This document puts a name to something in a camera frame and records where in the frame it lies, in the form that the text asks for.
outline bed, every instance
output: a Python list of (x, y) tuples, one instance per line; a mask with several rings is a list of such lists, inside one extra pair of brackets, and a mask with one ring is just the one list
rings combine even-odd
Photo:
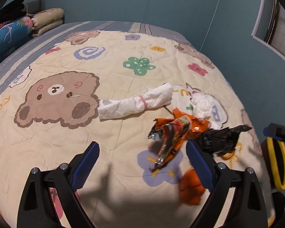
[[(99, 119), (99, 100), (129, 98), (144, 87), (165, 83), (173, 87), (170, 105)], [(213, 119), (220, 127), (251, 125), (217, 67), (174, 31), (143, 23), (87, 21), (63, 24), (32, 39), (0, 64), (2, 216), (16, 227), (21, 194), (33, 167), (55, 169), (96, 141), (99, 159), (76, 193), (96, 227), (189, 227), (209, 192), (199, 206), (182, 204), (178, 182), (191, 167), (185, 147), (167, 167), (151, 174), (149, 159), (156, 155), (149, 150), (153, 141), (148, 133), (155, 118), (172, 118), (173, 106), (190, 112), (190, 97), (196, 92), (215, 99)], [(240, 135), (234, 156), (215, 159), (232, 169), (254, 168), (272, 224), (270, 180), (254, 129)], [(61, 223), (69, 227), (55, 189), (51, 193)], [(217, 227), (224, 222), (233, 193), (230, 189)]]

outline green polka dot flower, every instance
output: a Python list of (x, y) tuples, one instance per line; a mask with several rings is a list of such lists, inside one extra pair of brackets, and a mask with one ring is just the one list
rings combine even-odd
[(147, 58), (136, 58), (129, 57), (127, 61), (123, 63), (123, 66), (128, 69), (133, 69), (134, 74), (138, 76), (144, 76), (147, 73), (147, 70), (153, 70), (156, 67), (149, 65), (150, 61)]

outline silver bolt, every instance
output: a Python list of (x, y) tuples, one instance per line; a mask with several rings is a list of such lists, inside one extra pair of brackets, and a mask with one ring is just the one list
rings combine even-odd
[(59, 166), (59, 168), (60, 168), (61, 170), (65, 170), (67, 167), (68, 167), (68, 164), (67, 164), (67, 163), (62, 163), (62, 164)]
[(248, 167), (247, 171), (249, 172), (249, 174), (253, 174), (254, 173), (254, 170), (251, 167)]
[(31, 170), (31, 173), (33, 174), (36, 174), (38, 172), (38, 168), (37, 167), (34, 167), (32, 170)]
[(224, 163), (218, 163), (218, 167), (219, 167), (221, 170), (226, 169), (226, 165), (225, 165)]

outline yellow ring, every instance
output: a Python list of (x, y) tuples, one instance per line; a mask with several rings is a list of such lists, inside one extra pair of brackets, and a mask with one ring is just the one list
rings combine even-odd
[(277, 166), (277, 158), (274, 151), (274, 141), (271, 137), (267, 137), (267, 147), (268, 147), (268, 154), (270, 159), (270, 165), (272, 170), (272, 175), (274, 178), (274, 185), (276, 187), (277, 191), (282, 191), (285, 189), (285, 144), (282, 141), (277, 141), (283, 157), (283, 163), (284, 163), (284, 179), (283, 182), (281, 182), (280, 174), (279, 174), (279, 168)]

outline pink rubber band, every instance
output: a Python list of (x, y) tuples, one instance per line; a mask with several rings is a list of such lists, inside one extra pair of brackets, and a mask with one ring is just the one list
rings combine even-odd
[(143, 105), (145, 106), (145, 110), (146, 110), (148, 108), (148, 105), (147, 105), (145, 98), (142, 95), (138, 95), (138, 97), (140, 97), (140, 99), (142, 100)]

